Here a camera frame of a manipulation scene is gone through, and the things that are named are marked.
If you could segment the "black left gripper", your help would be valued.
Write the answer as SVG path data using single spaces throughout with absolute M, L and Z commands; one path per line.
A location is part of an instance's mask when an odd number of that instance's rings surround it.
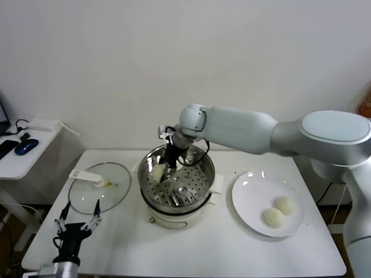
M 62 209 L 58 219 L 55 219 L 57 236 L 54 245 L 58 249 L 59 258 L 78 258 L 82 242 L 91 236 L 92 231 L 101 223 L 100 200 L 98 199 L 93 211 L 93 217 L 87 223 L 66 224 L 71 202 Z

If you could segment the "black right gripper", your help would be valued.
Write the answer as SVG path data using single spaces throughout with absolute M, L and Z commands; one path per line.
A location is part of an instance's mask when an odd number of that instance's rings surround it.
M 186 149 L 178 148 L 172 144 L 166 145 L 165 155 L 158 156 L 159 165 L 165 166 L 161 177 L 161 182 L 166 182 L 171 179 L 176 173 L 177 159 L 186 151 Z

